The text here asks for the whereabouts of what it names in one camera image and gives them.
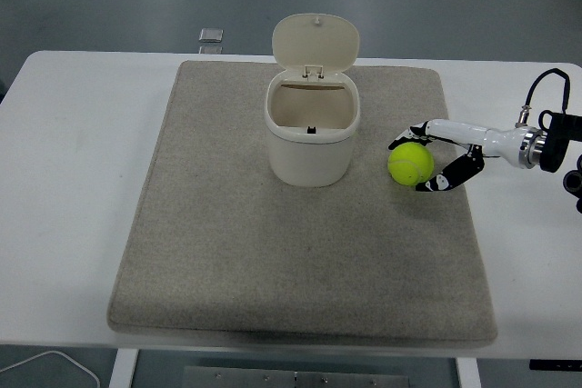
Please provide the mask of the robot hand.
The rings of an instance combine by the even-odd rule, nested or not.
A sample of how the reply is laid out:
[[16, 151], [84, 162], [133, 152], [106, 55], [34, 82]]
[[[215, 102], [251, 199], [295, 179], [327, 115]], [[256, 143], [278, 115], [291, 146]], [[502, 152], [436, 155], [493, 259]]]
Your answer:
[[435, 141], [458, 145], [467, 152], [431, 179], [418, 183], [419, 192], [452, 190], [480, 173], [487, 158], [503, 158], [516, 168], [531, 169], [539, 164], [546, 135], [538, 128], [521, 126], [507, 131], [473, 124], [433, 119], [408, 127], [387, 149], [402, 144], [426, 146]]

